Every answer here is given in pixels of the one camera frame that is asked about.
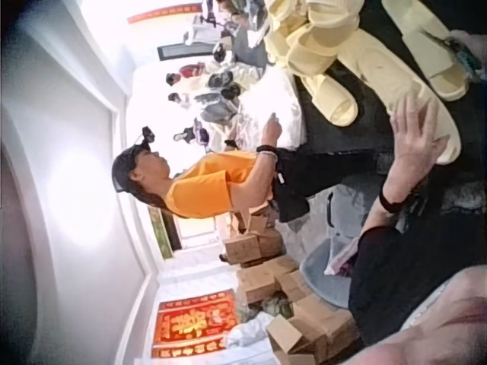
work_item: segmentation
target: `white bag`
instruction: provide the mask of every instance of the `white bag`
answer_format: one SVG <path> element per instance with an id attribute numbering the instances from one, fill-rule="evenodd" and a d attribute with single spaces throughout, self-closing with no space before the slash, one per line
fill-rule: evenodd
<path id="1" fill-rule="evenodd" d="M 256 318 L 249 322 L 236 325 L 225 338 L 226 348 L 248 346 L 263 340 L 267 336 L 266 327 L 273 319 L 270 314 L 260 312 Z"/>

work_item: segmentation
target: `hand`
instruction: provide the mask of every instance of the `hand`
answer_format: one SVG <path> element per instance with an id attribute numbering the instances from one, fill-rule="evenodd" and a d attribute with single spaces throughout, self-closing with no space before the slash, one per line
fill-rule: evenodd
<path id="1" fill-rule="evenodd" d="M 390 118 L 394 132 L 394 162 L 383 193 L 391 203 L 403 202 L 411 189 L 429 174 L 447 147 L 449 135 L 434 140 L 438 102 L 429 100 L 425 108 L 425 113 L 421 113 L 416 96 L 408 94 L 399 99 Z"/>
<path id="2" fill-rule="evenodd" d="M 470 49 L 470 52 L 485 63 L 487 57 L 487 35 L 468 34 L 464 30 L 452 30 L 450 35 Z"/>
<path id="3" fill-rule="evenodd" d="M 279 137 L 281 137 L 282 127 L 279 123 L 279 118 L 275 116 L 275 113 L 271 114 L 271 117 L 264 126 L 262 144 L 268 144 L 269 146 L 276 147 Z"/>

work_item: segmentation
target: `slipper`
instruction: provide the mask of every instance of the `slipper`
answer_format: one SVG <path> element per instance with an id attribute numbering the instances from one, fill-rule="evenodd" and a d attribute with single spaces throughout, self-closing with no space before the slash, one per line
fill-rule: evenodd
<path id="1" fill-rule="evenodd" d="M 461 151 L 461 140 L 447 108 L 428 85 L 384 44 L 359 29 L 342 44 L 338 60 L 374 90 L 389 114 L 392 114 L 395 102 L 411 90 L 417 92 L 420 107 L 428 100 L 436 99 L 439 108 L 434 137 L 450 135 L 447 148 L 436 163 L 446 165 L 457 159 Z"/>
<path id="2" fill-rule="evenodd" d="M 312 25 L 341 27 L 352 21 L 364 6 L 364 0 L 306 0 Z"/>
<path id="3" fill-rule="evenodd" d="M 308 93 L 313 97 L 313 105 L 333 125 L 351 125 L 358 115 L 354 97 L 329 75 L 301 78 Z"/>
<path id="4" fill-rule="evenodd" d="M 264 0 L 264 3 L 269 14 L 283 21 L 294 11 L 298 0 Z"/>
<path id="5" fill-rule="evenodd" d="M 320 56 L 335 56 L 340 45 L 358 29 L 358 17 L 336 28 L 321 28 L 312 24 L 298 38 L 301 46 Z"/>
<path id="6" fill-rule="evenodd" d="M 301 27 L 286 38 L 290 47 L 286 65 L 289 71 L 297 76 L 307 77 L 322 74 L 335 62 L 336 57 L 320 56 L 308 48 L 304 48 L 298 40 L 305 31 L 306 27 Z"/>
<path id="7" fill-rule="evenodd" d="M 450 52 L 423 31 L 445 39 L 450 31 L 418 0 L 382 0 L 403 41 L 436 94 L 446 101 L 460 99 L 468 91 L 466 72 Z"/>
<path id="8" fill-rule="evenodd" d="M 274 57 L 285 58 L 289 51 L 289 46 L 286 42 L 287 36 L 288 32 L 285 27 L 269 31 L 264 37 L 264 45 L 267 53 Z"/>
<path id="9" fill-rule="evenodd" d="M 306 23 L 306 16 L 298 13 L 291 13 L 285 20 L 281 22 L 283 27 L 286 27 L 288 34 L 298 30 L 304 23 Z"/>

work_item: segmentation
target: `bracelet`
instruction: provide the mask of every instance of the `bracelet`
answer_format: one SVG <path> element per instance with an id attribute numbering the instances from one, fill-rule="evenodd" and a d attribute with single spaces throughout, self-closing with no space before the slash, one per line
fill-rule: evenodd
<path id="1" fill-rule="evenodd" d="M 259 154 L 268 154 L 269 156 L 273 156 L 276 160 L 278 159 L 277 154 L 271 151 L 260 151 Z"/>
<path id="2" fill-rule="evenodd" d="M 383 190 L 380 189 L 379 202 L 384 207 L 386 211 L 391 214 L 398 214 L 403 208 L 404 202 L 401 203 L 389 203 L 384 196 Z"/>
<path id="3" fill-rule="evenodd" d="M 263 144 L 257 148 L 257 152 L 268 151 L 272 152 L 275 156 L 277 156 L 277 148 L 273 146 L 269 146 L 268 144 Z"/>

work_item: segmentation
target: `fingers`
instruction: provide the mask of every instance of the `fingers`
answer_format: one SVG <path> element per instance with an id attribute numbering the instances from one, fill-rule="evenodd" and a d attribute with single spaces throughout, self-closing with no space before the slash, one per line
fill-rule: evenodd
<path id="1" fill-rule="evenodd" d="M 395 120 L 397 124 L 397 133 L 406 134 L 408 129 L 406 124 L 406 98 L 405 97 L 401 97 L 397 100 Z"/>
<path id="2" fill-rule="evenodd" d="M 407 132 L 413 137 L 419 137 L 419 110 L 416 97 L 412 93 L 406 96 L 406 124 Z"/>
<path id="3" fill-rule="evenodd" d="M 433 156 L 437 160 L 448 146 L 450 135 L 445 135 L 433 142 Z"/>
<path id="4" fill-rule="evenodd" d="M 438 125 L 438 101 L 429 100 L 426 107 L 426 116 L 423 127 L 423 136 L 427 141 L 433 139 L 433 135 L 436 132 L 436 126 Z"/>
<path id="5" fill-rule="evenodd" d="M 398 130 L 398 127 L 397 127 L 397 117 L 396 117 L 396 113 L 393 113 L 392 116 L 390 116 L 389 118 L 389 121 L 390 121 L 390 126 L 392 127 L 393 129 L 393 133 L 396 135 L 397 132 L 399 131 Z"/>

